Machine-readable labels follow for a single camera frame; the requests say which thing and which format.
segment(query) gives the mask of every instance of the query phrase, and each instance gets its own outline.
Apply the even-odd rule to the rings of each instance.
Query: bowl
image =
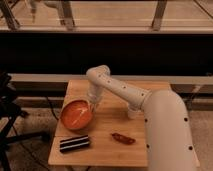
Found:
[[[70,130],[86,127],[92,120],[90,105],[86,100],[74,100],[68,103],[60,116],[62,124]]]

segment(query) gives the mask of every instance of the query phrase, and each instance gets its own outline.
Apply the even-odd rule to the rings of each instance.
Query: tripod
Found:
[[[12,101],[17,97],[15,91],[7,87],[11,79],[6,73],[0,73],[0,119],[7,117],[8,122],[0,132],[0,161],[4,171],[10,171],[9,161],[7,159],[6,150],[8,145],[22,140],[27,140],[33,137],[42,137],[42,140],[48,140],[49,135],[44,132],[34,132],[29,134],[7,137],[10,129],[18,116],[24,116],[25,112]]]

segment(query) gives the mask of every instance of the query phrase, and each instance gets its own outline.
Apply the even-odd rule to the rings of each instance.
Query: wooden tabletop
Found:
[[[157,90],[170,89],[167,82],[126,81],[135,86]],[[86,98],[89,83],[86,80],[70,80],[64,99],[64,106],[75,99]],[[92,122],[83,130],[70,131],[61,121],[53,140],[50,165],[78,166],[123,166],[147,167],[146,139],[144,115],[141,112],[138,119],[128,119],[126,102],[107,90],[96,109]],[[132,145],[124,145],[115,141],[111,133],[120,133],[136,139]],[[59,151],[60,140],[88,134],[91,147],[62,154]]]

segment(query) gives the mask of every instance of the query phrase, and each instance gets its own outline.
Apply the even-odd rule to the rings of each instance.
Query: black background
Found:
[[[85,74],[101,64],[120,75],[204,76],[213,35],[0,33],[0,70]]]

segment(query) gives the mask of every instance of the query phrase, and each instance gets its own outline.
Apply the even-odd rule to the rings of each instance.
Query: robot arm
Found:
[[[171,90],[148,91],[111,78],[107,66],[87,71],[93,104],[101,100],[103,88],[126,100],[131,109],[143,110],[149,171],[196,171],[195,153],[182,99]]]

